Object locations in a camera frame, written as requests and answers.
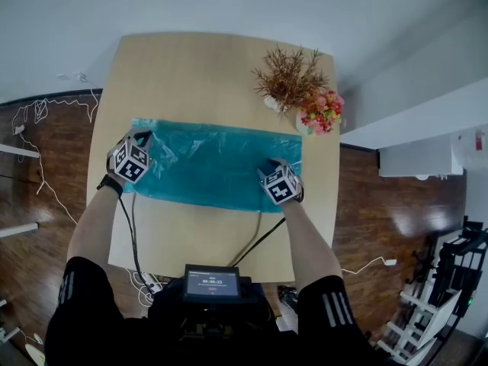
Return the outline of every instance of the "flower arrangement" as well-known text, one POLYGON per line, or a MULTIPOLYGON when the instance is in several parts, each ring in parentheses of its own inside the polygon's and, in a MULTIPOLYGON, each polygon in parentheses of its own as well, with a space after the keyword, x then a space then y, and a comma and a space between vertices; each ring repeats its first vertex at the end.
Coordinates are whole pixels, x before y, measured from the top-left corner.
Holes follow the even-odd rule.
POLYGON ((307 134, 328 133, 336 121, 340 122, 343 105, 344 99, 331 89, 313 91, 301 102, 297 122, 300 118, 307 134))
POLYGON ((298 107, 308 94, 329 84, 327 76, 317 70, 321 55, 318 50, 314 50, 310 58, 306 59, 303 48, 287 53, 276 45, 264 57, 268 71, 253 71, 258 80, 255 90, 264 98, 272 97, 278 103, 280 113, 298 107))

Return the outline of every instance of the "glove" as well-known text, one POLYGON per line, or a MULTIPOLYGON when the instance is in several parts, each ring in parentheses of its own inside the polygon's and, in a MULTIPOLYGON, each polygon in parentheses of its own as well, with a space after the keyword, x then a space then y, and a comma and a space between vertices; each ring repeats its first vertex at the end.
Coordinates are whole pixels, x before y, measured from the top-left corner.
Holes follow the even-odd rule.
POLYGON ((149 157, 152 142, 153 132, 151 130, 129 130, 117 145, 108 151, 107 172, 118 175, 131 183, 137 183, 152 164, 149 157))
POLYGON ((284 159, 268 159, 258 168, 260 185, 274 204, 282 204, 290 199, 303 201, 304 189, 300 176, 284 159))

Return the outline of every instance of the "small screen device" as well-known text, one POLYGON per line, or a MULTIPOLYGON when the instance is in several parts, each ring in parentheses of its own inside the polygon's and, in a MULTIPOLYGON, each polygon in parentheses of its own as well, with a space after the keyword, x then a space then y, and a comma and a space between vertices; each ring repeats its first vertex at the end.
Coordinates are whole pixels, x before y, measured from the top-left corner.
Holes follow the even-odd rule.
POLYGON ((187 302, 233 303, 241 297, 239 269, 186 265, 185 295, 187 302))

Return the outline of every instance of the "plastic bag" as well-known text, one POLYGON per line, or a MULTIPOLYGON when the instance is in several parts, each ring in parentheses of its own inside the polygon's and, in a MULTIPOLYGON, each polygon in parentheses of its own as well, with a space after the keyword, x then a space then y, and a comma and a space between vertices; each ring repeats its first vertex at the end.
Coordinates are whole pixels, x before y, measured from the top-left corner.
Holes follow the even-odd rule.
POLYGON ((286 159, 300 175, 301 136, 207 124, 134 119, 153 132, 152 165, 126 192, 184 204, 279 213, 259 185, 267 158, 286 159))

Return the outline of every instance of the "dried plant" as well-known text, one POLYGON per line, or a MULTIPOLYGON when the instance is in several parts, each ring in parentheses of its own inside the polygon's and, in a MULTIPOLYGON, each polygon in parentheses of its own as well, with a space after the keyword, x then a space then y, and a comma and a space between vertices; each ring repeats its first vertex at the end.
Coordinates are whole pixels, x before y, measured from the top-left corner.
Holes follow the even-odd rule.
POLYGON ((314 50, 306 60, 302 47, 287 54, 276 45, 276 49, 268 50, 264 57, 268 72, 253 71, 258 80, 255 90, 263 97, 272 96, 279 103, 280 112, 299 107, 308 94, 329 84, 327 76, 317 70, 320 56, 322 54, 314 50))

